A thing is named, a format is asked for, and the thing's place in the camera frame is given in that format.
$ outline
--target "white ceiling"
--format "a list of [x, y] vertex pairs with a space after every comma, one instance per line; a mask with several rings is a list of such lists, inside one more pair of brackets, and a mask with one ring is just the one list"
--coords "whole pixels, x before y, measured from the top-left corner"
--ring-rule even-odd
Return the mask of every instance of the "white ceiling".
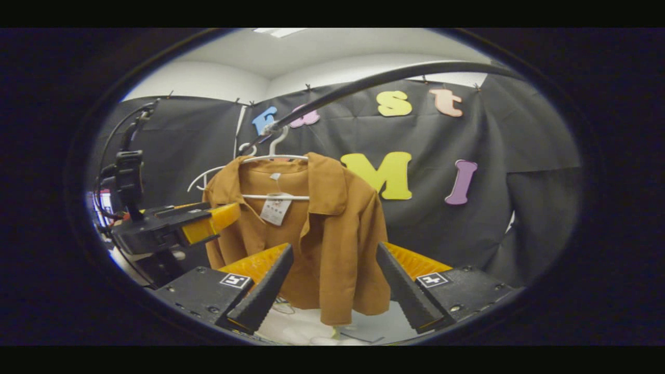
[[227, 65], [272, 80], [328, 61], [404, 53], [486, 63], [489, 58], [427, 29], [306, 29], [283, 38], [239, 29], [176, 61]]

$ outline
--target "price tag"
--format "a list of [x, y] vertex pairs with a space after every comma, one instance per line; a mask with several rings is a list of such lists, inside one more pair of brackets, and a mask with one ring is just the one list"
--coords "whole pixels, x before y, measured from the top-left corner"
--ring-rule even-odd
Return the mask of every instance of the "price tag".
[[[292, 195], [280, 192], [278, 194], [268, 194], [268, 196], [279, 197]], [[286, 215], [290, 205], [291, 200], [266, 200], [265, 204], [263, 205], [263, 210], [261, 211], [261, 218], [263, 218], [263, 220], [266, 222], [272, 223], [273, 225], [282, 226], [282, 221], [284, 220], [284, 216]]]

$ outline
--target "brown jacket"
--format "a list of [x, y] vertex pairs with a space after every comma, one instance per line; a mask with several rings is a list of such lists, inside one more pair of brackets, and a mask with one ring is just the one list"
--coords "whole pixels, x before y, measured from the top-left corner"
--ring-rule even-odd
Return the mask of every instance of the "brown jacket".
[[[390, 288], [376, 263], [376, 249], [387, 240], [376, 190], [339, 161], [308, 153], [309, 161], [231, 161], [203, 191], [213, 207], [238, 202], [240, 219], [206, 244], [219, 269], [279, 244], [291, 243], [294, 262], [281, 296], [301, 309], [321, 309], [326, 325], [348, 325], [351, 309], [365, 315], [388, 310]], [[278, 182], [270, 179], [279, 172]], [[281, 226], [259, 217], [266, 200], [243, 194], [286, 192], [309, 196], [292, 200]]]

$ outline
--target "wire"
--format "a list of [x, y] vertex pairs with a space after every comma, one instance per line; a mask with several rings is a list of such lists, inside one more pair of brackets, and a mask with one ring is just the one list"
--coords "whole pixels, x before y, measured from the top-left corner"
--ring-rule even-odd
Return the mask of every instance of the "wire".
[[[102, 174], [102, 170], [104, 169], [104, 156], [106, 155], [106, 151], [108, 150], [108, 145], [111, 143], [111, 139], [113, 139], [113, 136], [116, 134], [118, 129], [122, 126], [122, 124], [125, 123], [125, 121], [127, 121], [131, 116], [135, 115], [136, 113], [138, 113], [142, 110], [145, 110], [145, 109], [149, 108], [152, 105], [155, 105], [155, 103], [156, 102], [151, 102], [151, 103], [142, 105], [138, 109], [133, 110], [130, 114], [127, 114], [127, 116], [125, 116], [120, 122], [118, 122], [118, 124], [113, 128], [113, 130], [111, 130], [111, 133], [108, 135], [108, 139], [106, 139], [106, 143], [104, 144], [104, 148], [102, 149], [102, 154], [101, 154], [100, 160], [99, 160], [99, 172], [97, 173], [97, 179], [95, 180], [95, 185], [94, 185], [94, 192], [96, 193], [96, 199], [93, 199], [98, 204], [98, 207], [100, 208], [100, 211], [102, 212], [102, 215], [104, 215], [104, 216], [106, 216], [108, 213], [106, 213], [101, 208], [101, 206], [102, 206], [102, 196], [101, 196], [101, 193], [100, 193], [100, 189], [101, 189], [100, 176]], [[134, 271], [138, 275], [141, 276], [141, 278], [143, 278], [146, 282], [148, 282], [148, 284], [150, 284], [150, 287], [152, 287], [154, 289], [157, 289], [158, 287], [155, 285], [155, 283], [153, 283], [147, 276], [145, 276], [143, 274], [143, 272], [140, 272], [134, 266], [134, 264], [132, 264], [132, 262], [130, 262], [130, 260], [124, 255], [124, 252], [122, 251], [122, 247], [120, 246], [120, 244], [118, 244], [115, 237], [111, 234], [111, 229], [108, 226], [108, 224], [106, 223], [106, 220], [99, 220], [99, 221], [100, 221], [100, 224], [106, 230], [106, 232], [108, 232], [108, 237], [111, 239], [111, 242], [113, 242], [113, 245], [116, 248], [118, 248], [118, 252], [120, 252], [120, 255], [122, 256], [122, 258], [124, 258], [125, 261], [127, 261], [127, 264], [129, 264], [129, 266], [131, 266], [132, 269], [134, 269]]]
[[[347, 85], [344, 85], [333, 92], [305, 104], [300, 108], [294, 110], [290, 114], [287, 114], [281, 120], [269, 124], [267, 130], [270, 132], [276, 132], [280, 128], [286, 126], [287, 124], [293, 122], [294, 120], [306, 115], [307, 113], [316, 110], [324, 105], [330, 104], [331, 102], [337, 101], [338, 99], [348, 96], [350, 94], [358, 93], [360, 91], [376, 87], [378, 85], [383, 85], [385, 83], [390, 83], [397, 81], [399, 79], [407, 79], [411, 77], [418, 77], [421, 75], [427, 74], [436, 74], [436, 73], [486, 73], [486, 74], [496, 74], [503, 75], [505, 77], [511, 77], [514, 79], [519, 79], [520, 81], [525, 81], [526, 79], [520, 74], [505, 69], [503, 67], [498, 67], [495, 65], [487, 65], [481, 63], [467, 63], [467, 62], [436, 62], [436, 63], [424, 63], [417, 65], [409, 65], [407, 67], [402, 67], [399, 69], [394, 69], [391, 71], [386, 71], [383, 73], [378, 73], [371, 75], [369, 77], [358, 79], [357, 81], [351, 82]], [[247, 148], [244, 148], [240, 151], [240, 156], [245, 154], [245, 152], [250, 149], [252, 146], [255, 146], [257, 143], [261, 142], [266, 138], [266, 134], [259, 134], [259, 136], [249, 143]]]

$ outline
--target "black cloth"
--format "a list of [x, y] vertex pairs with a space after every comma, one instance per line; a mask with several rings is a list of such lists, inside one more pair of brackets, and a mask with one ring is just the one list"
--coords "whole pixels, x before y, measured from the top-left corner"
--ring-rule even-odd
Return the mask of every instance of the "black cloth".
[[[269, 107], [277, 109], [275, 118], [282, 118], [337, 87], [304, 90], [248, 108], [238, 144], [257, 136], [252, 121]], [[441, 88], [462, 99], [454, 103], [462, 116], [448, 116], [435, 107], [429, 91]], [[406, 93], [412, 112], [382, 116], [376, 96], [383, 91]], [[405, 80], [350, 95], [317, 113], [318, 122], [289, 129], [278, 154], [317, 152], [340, 159], [362, 153], [375, 169], [390, 152], [412, 155], [412, 198], [382, 199], [393, 244], [450, 266], [480, 267], [512, 285], [532, 281], [563, 249], [575, 222], [575, 178], [581, 164], [567, 125], [533, 87], [493, 76], [480, 89]], [[259, 144], [257, 154], [267, 154], [275, 137]], [[444, 199], [455, 184], [457, 160], [475, 162], [478, 169], [467, 203], [450, 205]], [[514, 210], [522, 227], [520, 240], [506, 234]]]
[[[90, 163], [90, 186], [98, 172], [102, 147], [112, 129], [127, 114], [155, 99], [144, 97], [121, 102], [104, 121]], [[139, 208], [200, 202], [201, 191], [192, 187], [187, 192], [187, 188], [202, 172], [233, 159], [240, 110], [240, 104], [213, 98], [162, 98], [130, 147], [143, 150], [144, 197]], [[105, 166], [115, 162], [124, 131], [134, 117], [114, 135], [104, 157]]]

